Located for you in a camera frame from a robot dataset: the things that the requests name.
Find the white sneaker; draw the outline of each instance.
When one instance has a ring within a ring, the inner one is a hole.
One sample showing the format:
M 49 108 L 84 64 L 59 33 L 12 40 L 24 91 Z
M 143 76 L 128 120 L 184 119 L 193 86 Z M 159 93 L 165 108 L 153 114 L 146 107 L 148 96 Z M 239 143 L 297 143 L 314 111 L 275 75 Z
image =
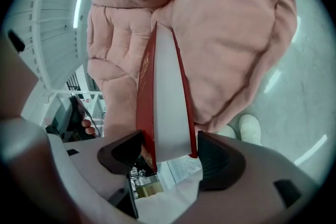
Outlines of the white sneaker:
M 244 115 L 239 119 L 239 129 L 242 141 L 262 146 L 259 121 L 252 115 Z
M 229 125 L 225 125 L 224 128 L 217 132 L 217 134 L 237 139 L 237 134 L 235 130 L 233 130 L 233 128 Z

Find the red book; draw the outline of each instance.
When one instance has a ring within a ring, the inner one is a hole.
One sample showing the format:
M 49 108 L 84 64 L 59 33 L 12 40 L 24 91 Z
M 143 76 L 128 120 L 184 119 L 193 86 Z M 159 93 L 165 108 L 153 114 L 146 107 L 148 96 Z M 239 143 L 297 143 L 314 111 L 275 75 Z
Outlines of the red book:
M 191 95 L 174 31 L 155 24 L 139 74 L 136 129 L 141 154 L 156 163 L 189 155 L 197 158 Z

